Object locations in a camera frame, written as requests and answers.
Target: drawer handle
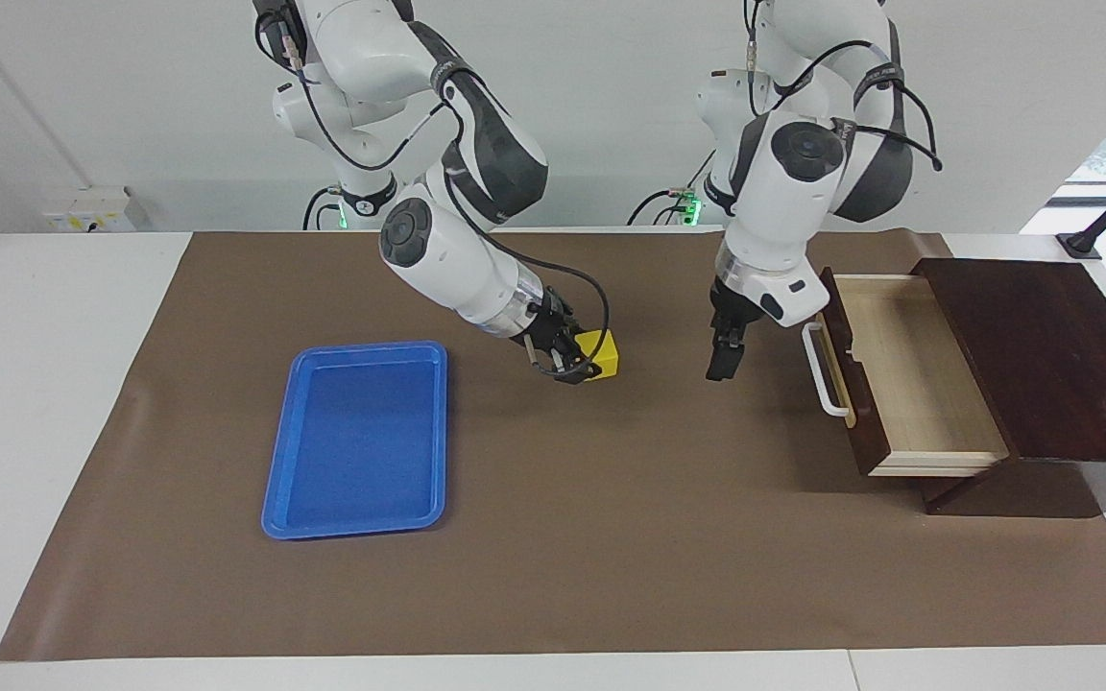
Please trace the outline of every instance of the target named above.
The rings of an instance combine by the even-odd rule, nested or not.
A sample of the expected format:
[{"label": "drawer handle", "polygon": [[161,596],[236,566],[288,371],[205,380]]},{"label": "drawer handle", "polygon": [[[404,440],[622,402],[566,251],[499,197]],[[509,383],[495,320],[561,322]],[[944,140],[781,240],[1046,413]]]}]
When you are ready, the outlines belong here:
[{"label": "drawer handle", "polygon": [[808,368],[813,373],[813,384],[817,385],[817,399],[822,402],[822,410],[826,411],[826,415],[846,418],[852,411],[835,406],[834,401],[831,401],[830,390],[826,390],[826,376],[822,373],[822,364],[817,363],[817,348],[813,346],[815,331],[822,331],[822,324],[812,321],[804,325],[804,331],[800,332],[800,336],[804,341],[804,355],[808,358]]}]

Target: white robotic arm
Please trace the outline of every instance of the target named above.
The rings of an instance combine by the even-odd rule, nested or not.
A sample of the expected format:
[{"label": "white robotic arm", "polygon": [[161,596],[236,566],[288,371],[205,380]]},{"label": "white robotic arm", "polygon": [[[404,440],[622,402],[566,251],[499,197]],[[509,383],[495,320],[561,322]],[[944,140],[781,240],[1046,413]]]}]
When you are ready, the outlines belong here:
[{"label": "white robotic arm", "polygon": [[[702,196],[733,216],[711,289],[707,376],[717,381],[737,373],[748,324],[770,315],[794,326],[830,301],[804,255],[826,214],[866,222],[894,209],[912,149],[940,170],[906,136],[904,96],[920,104],[877,0],[755,1],[750,70],[717,71],[698,96],[718,151]],[[817,67],[843,77],[852,98],[833,102],[813,82]],[[931,122],[929,132],[935,139]]]},{"label": "white robotic arm", "polygon": [[[380,235],[387,266],[483,332],[526,346],[545,374],[571,384],[598,375],[575,341],[583,329],[571,307],[488,237],[543,197],[549,166],[463,57],[414,21],[403,0],[255,0],[255,9],[269,54],[282,55],[276,62],[300,84],[280,87],[276,117],[335,156],[356,214],[388,211]],[[400,113],[422,91],[455,114],[460,134],[397,196],[387,170],[395,155],[386,157],[357,127]],[[552,370],[535,363],[534,350],[550,356]]]}]

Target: yellow block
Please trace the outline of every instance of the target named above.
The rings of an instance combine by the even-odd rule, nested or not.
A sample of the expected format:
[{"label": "yellow block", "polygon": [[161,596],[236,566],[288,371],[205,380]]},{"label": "yellow block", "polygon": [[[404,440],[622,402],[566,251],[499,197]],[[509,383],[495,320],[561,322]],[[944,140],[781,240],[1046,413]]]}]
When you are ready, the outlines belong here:
[{"label": "yellow block", "polygon": [[[592,350],[596,349],[597,343],[601,342],[601,333],[597,331],[589,331],[587,333],[580,333],[574,339],[578,342],[580,348],[583,348],[584,354],[592,354]],[[617,376],[617,362],[620,358],[620,354],[617,353],[617,342],[614,341],[614,333],[609,332],[605,336],[605,345],[601,348],[601,354],[596,355],[595,363],[601,366],[601,376],[593,377],[588,381],[596,381],[598,379],[608,379],[609,376]]]}]

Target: blue plastic tray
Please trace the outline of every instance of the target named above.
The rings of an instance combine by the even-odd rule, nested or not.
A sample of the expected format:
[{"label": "blue plastic tray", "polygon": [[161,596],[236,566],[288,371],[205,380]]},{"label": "blue plastic tray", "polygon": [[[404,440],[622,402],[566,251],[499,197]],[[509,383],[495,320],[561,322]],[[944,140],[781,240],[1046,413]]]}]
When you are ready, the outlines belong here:
[{"label": "blue plastic tray", "polygon": [[315,348],[289,376],[263,531],[276,540],[429,527],[447,505],[447,349]]}]

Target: white table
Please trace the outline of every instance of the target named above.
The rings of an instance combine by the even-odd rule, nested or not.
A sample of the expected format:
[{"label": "white table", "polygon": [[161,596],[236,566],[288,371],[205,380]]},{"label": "white table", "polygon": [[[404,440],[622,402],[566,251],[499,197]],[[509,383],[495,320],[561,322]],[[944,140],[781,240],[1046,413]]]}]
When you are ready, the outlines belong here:
[{"label": "white table", "polygon": [[[188,241],[0,235],[0,639]],[[959,258],[1064,258],[1048,237],[948,241]],[[1105,268],[1088,270],[1106,293]],[[1089,691],[1106,688],[1106,647],[0,664],[0,688],[30,690],[697,685]]]}]

